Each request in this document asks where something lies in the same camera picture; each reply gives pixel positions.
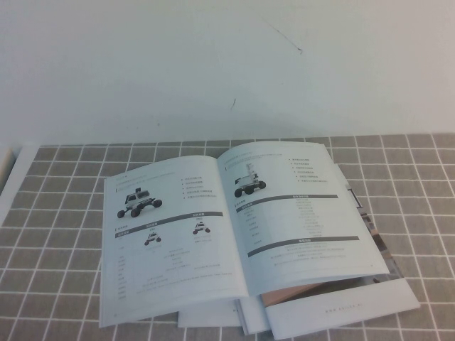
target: grid tablecloth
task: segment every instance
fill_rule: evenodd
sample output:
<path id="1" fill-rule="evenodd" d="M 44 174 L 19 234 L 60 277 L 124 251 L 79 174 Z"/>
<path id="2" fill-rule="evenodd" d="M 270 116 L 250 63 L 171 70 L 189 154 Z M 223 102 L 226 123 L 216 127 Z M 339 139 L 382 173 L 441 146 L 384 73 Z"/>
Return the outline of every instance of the grid tablecloth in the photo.
<path id="1" fill-rule="evenodd" d="M 0 227 L 0 340 L 273 340 L 177 328 L 176 313 L 102 329 L 97 321 L 105 177 L 251 141 L 40 147 Z M 455 134 L 282 141 L 326 145 L 422 303 L 294 340 L 455 340 Z"/>

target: stack of booklets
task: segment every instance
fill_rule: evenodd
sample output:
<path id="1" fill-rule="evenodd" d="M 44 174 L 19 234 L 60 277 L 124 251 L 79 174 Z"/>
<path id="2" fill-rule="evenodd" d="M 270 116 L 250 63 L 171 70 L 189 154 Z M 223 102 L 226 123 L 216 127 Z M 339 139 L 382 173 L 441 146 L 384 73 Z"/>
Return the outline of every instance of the stack of booklets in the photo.
<path id="1" fill-rule="evenodd" d="M 179 327 L 275 339 L 418 308 L 324 145 L 256 142 L 108 178 L 100 327 L 179 311 Z"/>

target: open booklet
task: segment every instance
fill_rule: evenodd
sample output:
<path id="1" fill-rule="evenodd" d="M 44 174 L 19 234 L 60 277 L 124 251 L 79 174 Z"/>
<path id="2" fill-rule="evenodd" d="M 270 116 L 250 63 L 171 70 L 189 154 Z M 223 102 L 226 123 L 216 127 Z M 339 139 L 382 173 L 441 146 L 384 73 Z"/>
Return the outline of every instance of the open booklet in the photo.
<path id="1" fill-rule="evenodd" d="M 101 327 L 388 273 L 320 144 L 245 144 L 105 181 Z"/>

